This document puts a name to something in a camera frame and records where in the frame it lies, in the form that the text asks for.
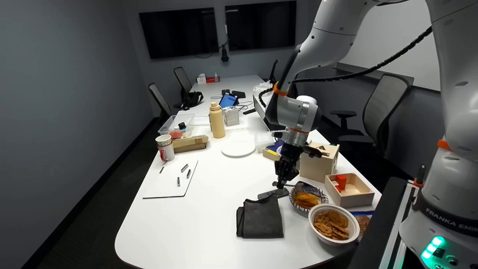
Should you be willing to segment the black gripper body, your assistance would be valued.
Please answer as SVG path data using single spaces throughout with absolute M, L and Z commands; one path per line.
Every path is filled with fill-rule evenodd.
M 281 148 L 281 157 L 275 163 L 275 173 L 279 182 L 291 180 L 297 173 L 297 161 L 301 154 L 298 146 L 284 143 Z

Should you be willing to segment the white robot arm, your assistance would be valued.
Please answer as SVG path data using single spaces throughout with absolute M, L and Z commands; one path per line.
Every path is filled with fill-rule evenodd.
M 303 70 L 342 59 L 375 6 L 402 0 L 322 0 L 309 36 L 272 88 L 266 118 L 286 128 L 278 182 L 297 175 L 295 163 L 319 109 L 288 89 Z M 478 0 L 424 0 L 436 43 L 445 133 L 400 224 L 404 245 L 428 269 L 478 269 Z

